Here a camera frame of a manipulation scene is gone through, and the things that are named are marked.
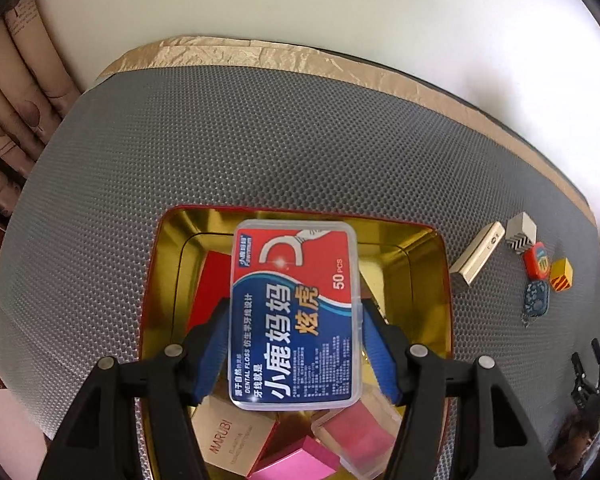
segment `pink box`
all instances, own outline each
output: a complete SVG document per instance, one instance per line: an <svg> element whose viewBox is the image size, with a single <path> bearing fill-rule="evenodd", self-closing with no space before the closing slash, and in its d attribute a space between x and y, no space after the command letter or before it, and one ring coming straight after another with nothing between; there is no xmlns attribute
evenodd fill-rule
<svg viewBox="0 0 600 480"><path fill-rule="evenodd" d="M310 436L263 460L249 480L322 480L340 467L340 457Z"/></svg>

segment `white cube block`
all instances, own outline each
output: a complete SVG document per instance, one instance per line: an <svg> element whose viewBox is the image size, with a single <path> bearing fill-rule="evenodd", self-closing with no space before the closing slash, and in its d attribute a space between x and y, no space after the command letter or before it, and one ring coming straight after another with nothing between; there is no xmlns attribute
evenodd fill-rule
<svg viewBox="0 0 600 480"><path fill-rule="evenodd" d="M507 222L505 240L517 254L522 254L536 243L538 227L524 211Z"/></svg>

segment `white wall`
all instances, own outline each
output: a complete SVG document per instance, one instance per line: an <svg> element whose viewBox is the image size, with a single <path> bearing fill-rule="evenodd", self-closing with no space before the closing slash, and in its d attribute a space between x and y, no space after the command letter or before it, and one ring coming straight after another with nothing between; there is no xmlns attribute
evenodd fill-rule
<svg viewBox="0 0 600 480"><path fill-rule="evenodd" d="M304 44L411 73L527 138L580 188L600 228L600 28L580 0L38 4L82 88L127 50L180 34Z"/></svg>
<svg viewBox="0 0 600 480"><path fill-rule="evenodd" d="M46 454L42 431L9 390L0 390L0 464L11 480L35 480Z"/></svg>

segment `yellow cube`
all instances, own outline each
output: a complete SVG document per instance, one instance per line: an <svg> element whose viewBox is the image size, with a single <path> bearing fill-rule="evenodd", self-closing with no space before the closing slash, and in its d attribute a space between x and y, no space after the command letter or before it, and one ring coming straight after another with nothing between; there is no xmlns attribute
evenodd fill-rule
<svg viewBox="0 0 600 480"><path fill-rule="evenodd" d="M573 267L567 258L557 260L551 266L551 286L556 292L567 290L573 285Z"/></svg>

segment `red toy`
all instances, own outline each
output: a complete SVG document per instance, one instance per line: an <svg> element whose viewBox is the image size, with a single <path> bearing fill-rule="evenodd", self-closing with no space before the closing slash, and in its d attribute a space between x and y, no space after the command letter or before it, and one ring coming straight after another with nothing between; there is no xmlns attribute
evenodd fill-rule
<svg viewBox="0 0 600 480"><path fill-rule="evenodd" d="M525 261L526 274L532 280L545 280L551 272L551 263L549 254L544 248L542 242L535 243L529 250L523 254Z"/></svg>

